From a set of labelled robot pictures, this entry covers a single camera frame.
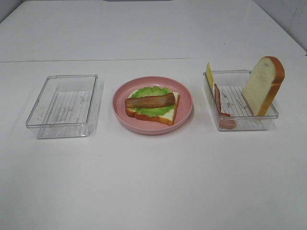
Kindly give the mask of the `clear plastic tray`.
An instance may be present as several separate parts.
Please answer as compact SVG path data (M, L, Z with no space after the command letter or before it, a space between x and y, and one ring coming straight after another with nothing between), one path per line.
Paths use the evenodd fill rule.
M211 90L206 72L204 72L205 93L218 130L245 131L268 130L271 128L271 125L279 115L274 105L270 105L265 116L254 116L242 95L242 90L251 74L250 70L215 70L212 71L212 74L214 83L217 84L220 90L222 112L229 113L236 122L236 127L231 130L218 127L221 117L215 103L214 92Z
M25 125L37 139L86 137L96 129L102 91L96 74L49 76Z

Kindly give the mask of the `brown bacon strip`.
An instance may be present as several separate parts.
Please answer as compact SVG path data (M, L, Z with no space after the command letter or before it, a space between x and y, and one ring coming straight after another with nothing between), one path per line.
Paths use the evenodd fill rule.
M144 96L139 98L127 98L125 100L126 108L160 108L172 105L176 102L174 94L168 93L157 96Z

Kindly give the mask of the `bread slice in right tray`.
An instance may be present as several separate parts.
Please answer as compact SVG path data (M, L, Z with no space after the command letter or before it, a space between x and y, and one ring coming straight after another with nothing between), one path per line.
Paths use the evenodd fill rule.
M285 71L279 59L264 56L259 60L242 90L254 116L264 116L267 113L284 78Z

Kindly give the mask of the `yellow cheese slice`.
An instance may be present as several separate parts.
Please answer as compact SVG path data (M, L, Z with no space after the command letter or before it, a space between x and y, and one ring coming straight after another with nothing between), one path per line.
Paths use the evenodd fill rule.
M211 71L211 65L210 65L209 62L207 63L206 76L207 76L209 86L210 86L211 90L213 91L213 89L214 89L214 77L213 77L213 74L212 74L212 71Z

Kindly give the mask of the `green lettuce leaf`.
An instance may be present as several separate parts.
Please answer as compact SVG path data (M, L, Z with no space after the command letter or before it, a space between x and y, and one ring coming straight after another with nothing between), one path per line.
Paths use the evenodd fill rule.
M144 97L144 96L157 96L157 95L164 95L171 93L167 87L160 88L158 86L153 87L144 87L138 90L133 91L128 98L134 97ZM175 115L175 107L177 107L178 99L179 99L179 93L178 92L172 92L175 96L176 102L172 105L160 107L160 108L127 108L128 111L143 114L148 117L166 117L166 118L173 118Z

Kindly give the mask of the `left clear plastic tray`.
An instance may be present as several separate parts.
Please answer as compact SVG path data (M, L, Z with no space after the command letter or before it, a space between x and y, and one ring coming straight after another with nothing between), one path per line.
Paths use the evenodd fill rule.
M96 74L49 76L25 125L37 139L86 137L96 129L102 91Z

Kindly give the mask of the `pink bacon strip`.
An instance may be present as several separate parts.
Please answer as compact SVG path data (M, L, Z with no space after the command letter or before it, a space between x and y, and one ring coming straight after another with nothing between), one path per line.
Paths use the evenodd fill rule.
M214 97L215 103L218 108L218 113L221 117L218 127L228 130L234 129L236 127L236 122L231 118L231 115L229 113L222 112L220 90L216 83L214 84Z

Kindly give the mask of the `bread slice from tray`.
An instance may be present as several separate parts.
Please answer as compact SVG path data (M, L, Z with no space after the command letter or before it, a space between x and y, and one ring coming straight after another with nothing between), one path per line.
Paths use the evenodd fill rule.
M170 93L171 91L164 87L145 87L142 89L138 89L133 91L128 98L137 98L144 96L158 96L164 95L166 93ZM134 117L139 120L144 121L155 121L162 124L166 124L172 126L174 124L177 106L180 99L180 95L178 92L172 92L175 97L175 103L168 105L166 107L158 107L158 108L125 108L126 114L129 117Z

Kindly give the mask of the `right clear plastic tray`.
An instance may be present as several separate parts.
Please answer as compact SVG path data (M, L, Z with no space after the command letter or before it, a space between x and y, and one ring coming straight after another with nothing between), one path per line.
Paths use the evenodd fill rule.
M215 103L214 92L211 90L206 72L204 72L205 93L218 130L245 131L268 130L271 128L271 125L279 115L274 105L270 105L265 116L254 116L242 95L242 90L251 74L250 70L215 70L212 71L212 74L214 83L217 84L220 90L222 112L229 113L236 122L236 127L231 130L218 127L221 117Z

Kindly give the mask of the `pink round plate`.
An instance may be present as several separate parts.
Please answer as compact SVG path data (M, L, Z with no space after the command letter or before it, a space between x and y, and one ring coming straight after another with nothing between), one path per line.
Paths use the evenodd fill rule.
M158 135L182 126L190 117L193 99L182 83L158 76L133 79L117 89L112 107L127 129Z

